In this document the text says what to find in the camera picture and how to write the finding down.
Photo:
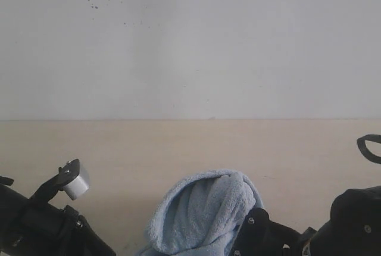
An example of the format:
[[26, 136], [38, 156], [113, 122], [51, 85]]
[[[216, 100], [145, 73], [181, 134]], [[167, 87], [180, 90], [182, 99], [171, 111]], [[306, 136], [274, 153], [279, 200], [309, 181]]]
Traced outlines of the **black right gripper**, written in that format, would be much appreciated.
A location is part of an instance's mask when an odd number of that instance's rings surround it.
[[337, 196], [330, 220], [308, 243], [310, 255], [380, 255], [380, 188]]

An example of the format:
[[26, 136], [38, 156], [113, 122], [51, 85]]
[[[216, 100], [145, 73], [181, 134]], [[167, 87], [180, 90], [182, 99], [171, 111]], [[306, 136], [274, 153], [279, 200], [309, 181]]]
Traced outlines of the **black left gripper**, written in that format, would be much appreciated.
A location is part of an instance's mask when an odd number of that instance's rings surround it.
[[18, 219], [18, 225], [23, 235], [20, 246], [26, 255], [115, 255], [70, 206], [29, 207]]

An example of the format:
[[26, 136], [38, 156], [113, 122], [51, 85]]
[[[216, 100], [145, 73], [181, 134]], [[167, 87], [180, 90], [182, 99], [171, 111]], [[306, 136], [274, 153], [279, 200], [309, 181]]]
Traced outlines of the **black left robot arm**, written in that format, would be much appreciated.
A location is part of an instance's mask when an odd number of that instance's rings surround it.
[[52, 206], [63, 190], [55, 176], [26, 198], [1, 178], [1, 252], [6, 255], [115, 255], [71, 206]]

